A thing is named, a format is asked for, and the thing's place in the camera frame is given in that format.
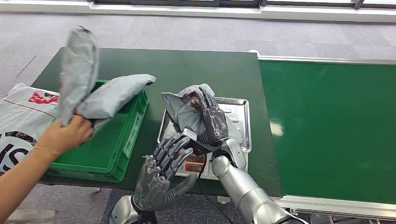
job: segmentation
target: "green table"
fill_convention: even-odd
[[[57,91],[59,66],[58,53],[33,86]],[[270,196],[283,196],[276,202],[303,211],[396,219],[396,62],[102,50],[100,78],[143,72],[158,80],[147,88],[149,110],[125,180],[109,184],[46,176],[43,181],[132,189],[139,156],[156,144],[164,110],[159,93],[207,82],[218,96],[249,100],[249,173]],[[173,77],[178,81],[170,82]],[[262,116],[265,102],[269,121]],[[207,193],[224,194],[216,181],[204,185]]]
[[[35,80],[33,87],[59,90],[61,56],[62,49]],[[154,75],[157,81],[146,88],[150,102],[124,180],[120,183],[108,183],[46,175],[42,182],[133,190],[143,163],[142,156],[153,152],[157,145],[156,139],[165,109],[160,93],[176,93],[192,84],[207,83],[213,88],[216,96],[249,101],[252,133],[252,152],[249,153],[248,159],[249,173],[270,196],[282,196],[256,54],[101,49],[100,79],[109,80],[141,73]],[[181,177],[176,177],[172,184],[175,185],[181,180]],[[218,181],[203,180],[203,186],[207,194],[226,195]],[[191,193],[199,193],[198,187],[194,186]]]

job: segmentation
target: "human hand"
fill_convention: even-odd
[[[79,116],[73,115],[70,123],[62,127],[61,121],[50,124],[37,142],[37,150],[45,152],[52,160],[70,149],[89,140],[93,132],[92,123]]]

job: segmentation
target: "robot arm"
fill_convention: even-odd
[[[246,171],[232,165],[227,157],[216,157],[212,170],[235,204],[244,224],[307,224],[276,204]]]
[[[246,160],[240,145],[228,138],[224,112],[214,98],[200,89],[199,97],[206,131],[188,129],[164,139],[154,153],[146,158],[133,196],[123,196],[115,205],[111,224],[156,224],[155,211],[163,210],[193,186],[196,175],[188,176],[172,190],[170,180],[183,160],[194,153],[212,153],[212,170],[242,216],[244,224],[307,224],[276,204],[245,171]],[[186,150],[175,158],[181,149]]]

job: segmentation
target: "metal tray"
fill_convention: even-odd
[[[252,139],[250,135],[250,116],[249,116],[249,102],[245,99],[233,98],[219,98],[215,97],[220,109],[224,111],[226,116],[233,122],[242,136],[241,148],[244,153],[249,153],[252,150]],[[164,136],[180,132],[179,126],[172,120],[170,115],[163,113],[160,132],[158,134],[157,142],[160,143]]]
[[[245,156],[246,163],[248,162],[248,153],[252,150],[251,147],[251,137],[250,137],[250,117],[249,117],[249,102],[245,99],[232,99],[232,98],[215,98],[219,107],[224,111],[226,116],[233,122],[237,127],[242,136],[241,148],[243,155]],[[160,143],[164,136],[170,136],[174,133],[180,132],[179,125],[177,125],[168,112],[163,113],[163,119],[161,123],[160,132],[158,134],[157,142]],[[197,161],[195,155],[191,155],[187,158],[177,171],[177,176],[187,176],[193,172],[199,173],[199,170],[203,166],[202,161]],[[192,167],[200,167],[199,170],[191,171]],[[212,163],[208,162],[204,167],[201,178],[218,180],[218,178],[213,174]]]

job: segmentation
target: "human arm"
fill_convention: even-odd
[[[66,127],[61,127],[59,120],[52,123],[31,153],[0,176],[0,224],[29,194],[49,165],[63,153],[88,141],[92,132],[91,122],[78,115],[74,115]]]

